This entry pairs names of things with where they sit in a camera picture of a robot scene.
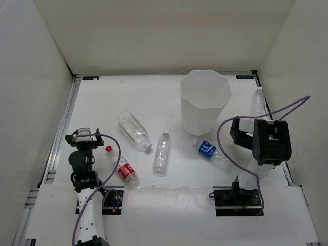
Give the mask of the red label red cap bottle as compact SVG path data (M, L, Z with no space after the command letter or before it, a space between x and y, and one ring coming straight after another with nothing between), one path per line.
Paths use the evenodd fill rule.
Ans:
M109 164L116 167L116 172L119 174L123 182L129 187L138 185L139 177L124 156L121 155L120 159L118 159L119 151L111 146L106 146L105 151Z

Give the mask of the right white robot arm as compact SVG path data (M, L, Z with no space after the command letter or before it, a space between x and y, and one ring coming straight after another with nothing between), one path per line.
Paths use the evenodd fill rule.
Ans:
M258 191L257 182L263 179L274 167L291 157L292 148L288 123L284 120L253 120L253 131L239 129L239 119L232 122L230 136L233 143L252 151L248 172L238 175L232 184L230 199L241 205L249 196Z

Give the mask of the blue label clear bottle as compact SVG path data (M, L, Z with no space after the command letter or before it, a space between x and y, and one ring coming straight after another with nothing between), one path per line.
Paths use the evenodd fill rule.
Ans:
M192 141L192 147L219 170L223 172L229 171L229 160L210 142L194 138Z

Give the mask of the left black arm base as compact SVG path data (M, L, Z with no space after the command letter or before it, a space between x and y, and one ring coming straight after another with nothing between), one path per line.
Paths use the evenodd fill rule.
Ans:
M110 189L102 204L103 215L121 215L124 198L123 189Z

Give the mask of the wide ribbed clear bottle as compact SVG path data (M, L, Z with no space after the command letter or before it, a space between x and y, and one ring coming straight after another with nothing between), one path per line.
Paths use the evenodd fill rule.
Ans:
M117 115L116 120L135 147L145 151L151 149L152 143L146 129L130 111L121 112Z

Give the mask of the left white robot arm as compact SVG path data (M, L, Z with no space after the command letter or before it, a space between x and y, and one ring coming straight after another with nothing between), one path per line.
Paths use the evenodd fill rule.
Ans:
M66 135L66 142L76 147L68 162L72 167L71 181L77 192L79 215L73 229L73 245L108 245L103 227L103 205L107 192L101 186L98 173L93 170L93 150L104 145L99 132L92 139L89 128L81 128Z

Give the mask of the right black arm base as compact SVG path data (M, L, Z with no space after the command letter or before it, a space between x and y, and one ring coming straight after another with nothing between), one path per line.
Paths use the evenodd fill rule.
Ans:
M217 187L208 197L214 199L217 217L264 216L258 190Z

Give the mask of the tall clear bottle white cap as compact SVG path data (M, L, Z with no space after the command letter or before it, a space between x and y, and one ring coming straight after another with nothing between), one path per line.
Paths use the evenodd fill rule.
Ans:
M250 115L251 116L263 115L264 105L265 105L265 99L264 99L263 88L257 87L257 89L254 91L252 95Z

